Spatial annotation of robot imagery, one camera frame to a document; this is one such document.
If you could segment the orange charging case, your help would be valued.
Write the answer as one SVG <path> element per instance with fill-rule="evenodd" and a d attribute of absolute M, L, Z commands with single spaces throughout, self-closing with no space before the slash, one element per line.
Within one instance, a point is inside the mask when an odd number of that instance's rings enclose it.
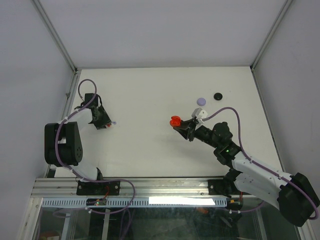
<path fill-rule="evenodd" d="M 174 115 L 171 117 L 169 124 L 175 128 L 175 127 L 180 127 L 181 126 L 181 118 L 177 115 Z"/>

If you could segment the lilac charging case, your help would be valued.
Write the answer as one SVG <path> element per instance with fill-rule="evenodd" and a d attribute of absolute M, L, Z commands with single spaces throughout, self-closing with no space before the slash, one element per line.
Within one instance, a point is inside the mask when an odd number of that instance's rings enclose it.
<path fill-rule="evenodd" d="M 206 105 L 207 101 L 206 101 L 205 98 L 200 97 L 200 98 L 197 99 L 196 103 L 197 103 L 198 106 L 201 106 L 201 107 L 202 107 L 202 106 L 205 106 L 205 105 Z"/>

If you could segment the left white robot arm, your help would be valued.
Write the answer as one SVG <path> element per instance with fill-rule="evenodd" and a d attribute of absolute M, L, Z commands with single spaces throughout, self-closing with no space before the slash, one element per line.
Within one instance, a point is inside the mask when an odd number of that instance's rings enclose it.
<path fill-rule="evenodd" d="M 112 120 L 97 94 L 86 93 L 75 108 L 73 121 L 67 118 L 44 127 L 44 158 L 47 164 L 69 170 L 78 179 L 78 195 L 109 196 L 110 183 L 103 181 L 99 168 L 83 160 L 81 129 L 93 125 L 97 130 L 111 127 Z"/>

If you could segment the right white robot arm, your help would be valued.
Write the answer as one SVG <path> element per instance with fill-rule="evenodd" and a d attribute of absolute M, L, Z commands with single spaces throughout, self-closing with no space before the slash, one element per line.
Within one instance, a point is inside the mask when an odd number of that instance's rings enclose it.
<path fill-rule="evenodd" d="M 172 116 L 170 125 L 184 139 L 197 139 L 214 148 L 213 154 L 229 172 L 223 187 L 234 194 L 244 192 L 272 205 L 291 224 L 302 227 L 319 215 L 320 199 L 309 179 L 302 173 L 290 174 L 253 159 L 233 142 L 228 124 L 219 122 L 209 129 L 192 118 Z"/>

